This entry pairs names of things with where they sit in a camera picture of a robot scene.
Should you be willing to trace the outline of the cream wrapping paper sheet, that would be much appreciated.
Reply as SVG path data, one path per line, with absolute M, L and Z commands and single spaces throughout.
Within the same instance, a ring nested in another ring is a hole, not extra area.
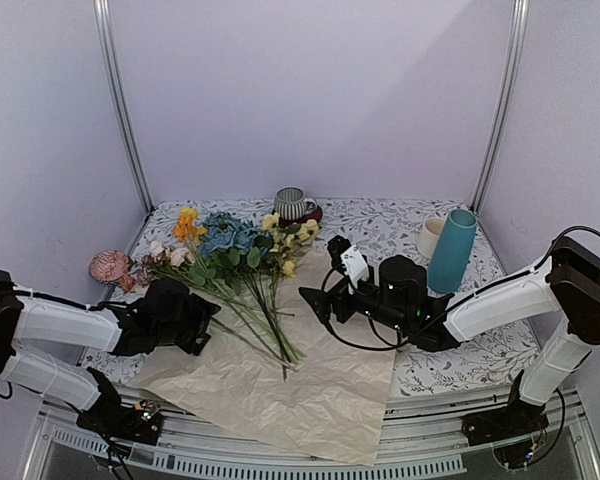
M 171 347 L 155 350 L 128 386 L 238 436 L 292 453 L 373 465 L 395 354 L 377 350 L 379 342 L 360 315 L 333 326 L 341 339 L 317 320 L 298 289 L 319 287 L 329 267 L 328 253 L 313 248 L 296 276 L 279 287 L 283 331 L 305 355 L 289 373 L 257 353 L 251 332 L 224 312 L 219 319 L 230 333 L 213 329 L 198 357 Z

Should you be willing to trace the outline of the flower bouquet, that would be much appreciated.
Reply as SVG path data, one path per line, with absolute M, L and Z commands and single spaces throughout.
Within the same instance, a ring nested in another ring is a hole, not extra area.
M 227 212 L 180 210 L 173 235 L 186 249 L 176 267 L 191 287 L 212 295 L 238 316 L 284 373 L 304 359 L 281 325 L 277 294 L 296 275 L 299 260 L 319 233 L 314 219 L 283 226 L 278 213 L 257 225 Z

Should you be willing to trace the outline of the teal vase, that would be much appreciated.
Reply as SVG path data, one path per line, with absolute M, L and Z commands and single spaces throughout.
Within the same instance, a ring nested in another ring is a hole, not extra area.
M 469 210 L 454 209 L 448 213 L 428 268 L 427 281 L 431 290 L 450 294 L 459 289 L 477 226 L 477 217 Z

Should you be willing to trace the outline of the pink rose stem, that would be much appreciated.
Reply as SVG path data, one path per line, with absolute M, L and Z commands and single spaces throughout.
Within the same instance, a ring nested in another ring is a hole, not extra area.
M 154 281 L 175 280 L 205 298 L 221 298 L 221 292 L 211 279 L 214 269 L 208 266 L 200 254 L 202 241 L 187 238 L 181 246 L 167 246 L 154 241 L 149 252 L 140 260 L 126 258 L 127 272 L 117 284 L 125 294 L 144 295 Z

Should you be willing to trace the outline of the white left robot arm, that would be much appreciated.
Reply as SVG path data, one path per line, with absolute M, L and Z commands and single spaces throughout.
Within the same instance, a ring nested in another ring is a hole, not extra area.
M 0 381 L 69 404 L 77 409 L 76 424 L 82 429 L 156 445 L 163 418 L 153 406 L 146 401 L 125 406 L 102 372 L 73 366 L 30 343 L 88 347 L 118 357 L 163 346 L 199 355 L 220 309 L 171 279 L 152 282 L 132 303 L 89 306 L 20 287 L 0 270 Z

